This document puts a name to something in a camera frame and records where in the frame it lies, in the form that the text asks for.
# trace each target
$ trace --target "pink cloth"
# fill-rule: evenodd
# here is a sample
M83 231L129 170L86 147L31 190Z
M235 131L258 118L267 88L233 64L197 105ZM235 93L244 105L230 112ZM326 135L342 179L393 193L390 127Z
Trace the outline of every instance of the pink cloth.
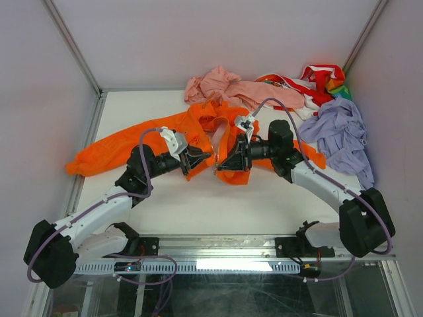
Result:
M192 77L185 88L185 102L196 104L207 100L228 101L230 106L244 103L252 109L266 98L282 101L288 108L304 107L305 99L291 88L276 87L267 83L240 81L241 77L217 66L204 77Z

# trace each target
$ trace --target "orange cloth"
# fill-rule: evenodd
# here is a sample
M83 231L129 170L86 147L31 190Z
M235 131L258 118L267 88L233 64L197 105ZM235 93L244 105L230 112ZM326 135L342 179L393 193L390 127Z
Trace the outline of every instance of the orange cloth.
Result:
M311 147L310 145L303 142L303 150L306 157L309 158L309 160L313 161L317 167L324 170L326 168L326 157L323 153L318 153L314 147ZM296 148L299 151L298 141L293 140L293 147ZM266 160L257 160L254 162L256 165L269 168L270 170L273 170L272 163L270 162L270 159Z
M207 167L215 164L215 152L219 153L218 162L227 158L236 136L242 133L234 124L235 118L248 114L249 111L246 108L229 107L227 102L219 104L216 101L211 101L193 104L186 112L134 125L91 144L78 153L73 162L66 165L66 171L69 175L92 176L121 166L129 159L131 150L138 145L143 131L153 127L167 126L169 129L185 133L188 144L200 148L203 152L212 153L210 158L189 172L186 178L190 180ZM206 133L215 131L217 125L222 122L226 123L225 132L219 149L213 151ZM255 121L254 133L257 131L258 122ZM155 155L168 151L164 139L158 133L148 133L144 142L151 147ZM241 185L247 184L249 172L219 171L217 177L228 184Z

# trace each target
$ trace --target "lavender cloth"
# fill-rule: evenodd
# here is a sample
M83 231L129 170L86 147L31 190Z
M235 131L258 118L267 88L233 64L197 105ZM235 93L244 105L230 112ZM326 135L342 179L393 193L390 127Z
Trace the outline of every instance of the lavender cloth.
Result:
M306 143L317 142L327 166L347 174L356 174L363 189L373 187L370 163L364 153L365 126L356 105L342 97L321 106L318 116L299 128Z

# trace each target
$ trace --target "white table surface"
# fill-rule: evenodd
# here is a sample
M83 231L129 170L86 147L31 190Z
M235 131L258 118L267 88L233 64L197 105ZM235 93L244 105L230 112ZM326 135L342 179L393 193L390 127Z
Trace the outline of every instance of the white table surface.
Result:
M96 140L187 108L180 90L109 92ZM288 116L264 108L257 118L259 135L267 139L269 123ZM294 118L296 124L302 123L295 114ZM125 169L121 166L86 178L79 208L88 206L113 186ZM344 184L360 187L355 176L330 168L325 172ZM125 221L140 234L293 234L305 220L338 221L338 214L312 193L261 168L253 167L246 186L223 183L211 168L189 182L180 170L175 170L154 178L152 183L154 190L149 199L110 223Z

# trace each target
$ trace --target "white wall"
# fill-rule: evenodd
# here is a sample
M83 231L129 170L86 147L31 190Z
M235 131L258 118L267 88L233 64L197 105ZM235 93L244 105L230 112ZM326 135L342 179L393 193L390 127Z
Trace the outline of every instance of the white wall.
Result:
M0 10L0 316L19 316L32 227L63 209L64 164L81 145L95 94L39 0Z
M391 0L349 74L369 131L376 188L397 228L395 253L423 315L423 1Z
M343 65L377 0L55 0L102 88L184 88L222 64L246 80Z

